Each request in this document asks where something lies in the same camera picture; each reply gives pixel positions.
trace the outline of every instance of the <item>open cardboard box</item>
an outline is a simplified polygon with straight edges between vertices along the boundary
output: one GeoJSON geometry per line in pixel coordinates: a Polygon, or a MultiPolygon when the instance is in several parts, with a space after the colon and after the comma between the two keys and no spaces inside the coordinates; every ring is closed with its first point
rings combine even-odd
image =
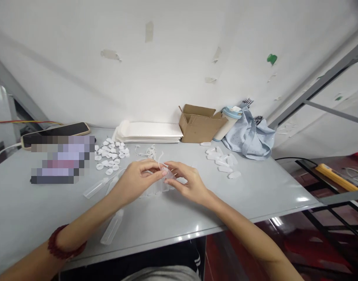
{"type": "Polygon", "coordinates": [[[186,104],[180,117],[179,126],[182,130],[182,142],[209,142],[218,130],[227,123],[222,113],[215,114],[215,109],[186,104]]]}

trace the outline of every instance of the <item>grey table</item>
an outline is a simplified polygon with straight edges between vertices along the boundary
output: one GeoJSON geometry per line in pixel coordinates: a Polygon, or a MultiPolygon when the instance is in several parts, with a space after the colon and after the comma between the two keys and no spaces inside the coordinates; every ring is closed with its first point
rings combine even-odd
{"type": "MultiPolygon", "coordinates": [[[[93,129],[97,144],[112,130],[93,129]]],[[[150,144],[141,144],[144,152],[150,144]]],[[[224,145],[224,153],[229,153],[224,145]]],[[[135,144],[127,144],[130,158],[122,159],[121,168],[138,160],[135,144]]],[[[195,165],[206,186],[222,200],[252,222],[322,206],[273,159],[254,161],[238,159],[235,170],[242,176],[230,180],[227,173],[217,170],[214,161],[207,160],[205,150],[198,144],[157,144],[162,161],[175,160],[195,165]]],[[[70,223],[102,197],[106,188],[91,199],[82,193],[105,176],[105,169],[96,170],[91,160],[89,174],[76,184],[32,185],[31,168],[40,167],[47,154],[19,150],[0,164],[0,273],[20,260],[63,224],[70,223]]],[[[189,202],[176,190],[137,199],[125,207],[123,221],[109,246],[100,244],[108,225],[105,222],[89,239],[86,250],[67,263],[65,269],[125,256],[179,241],[216,233],[224,224],[210,211],[189,202]]]]}

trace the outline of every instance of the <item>stack of white paper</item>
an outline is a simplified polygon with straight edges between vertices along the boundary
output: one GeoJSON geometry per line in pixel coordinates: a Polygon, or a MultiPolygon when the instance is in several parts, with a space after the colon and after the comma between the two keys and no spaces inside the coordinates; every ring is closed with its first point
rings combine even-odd
{"type": "Polygon", "coordinates": [[[176,143],[182,136],[179,124],[130,123],[128,120],[124,120],[116,127],[112,140],[119,142],[176,143]]]}

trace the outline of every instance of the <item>pixelated area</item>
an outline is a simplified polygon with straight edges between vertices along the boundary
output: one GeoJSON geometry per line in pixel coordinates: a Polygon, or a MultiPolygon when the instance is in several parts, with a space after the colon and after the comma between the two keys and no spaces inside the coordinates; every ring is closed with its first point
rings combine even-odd
{"type": "Polygon", "coordinates": [[[42,167],[32,168],[32,184],[76,183],[94,158],[95,137],[33,136],[31,152],[47,152],[42,167]]]}

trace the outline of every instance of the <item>red beaded bracelet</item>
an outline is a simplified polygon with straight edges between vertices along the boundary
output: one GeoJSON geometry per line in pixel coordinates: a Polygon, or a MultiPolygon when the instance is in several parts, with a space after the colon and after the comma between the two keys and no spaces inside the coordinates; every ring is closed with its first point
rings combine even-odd
{"type": "Polygon", "coordinates": [[[72,252],[63,252],[62,250],[60,250],[57,246],[57,236],[59,234],[59,232],[65,228],[68,224],[65,224],[63,226],[60,226],[57,228],[57,230],[55,230],[53,232],[53,234],[51,234],[50,238],[49,238],[49,243],[47,246],[47,249],[50,251],[50,254],[52,254],[54,257],[60,259],[60,260],[67,260],[69,258],[74,258],[76,256],[78,256],[79,254],[81,254],[86,246],[86,242],[84,244],[82,244],[78,249],[72,251],[72,252]]]}

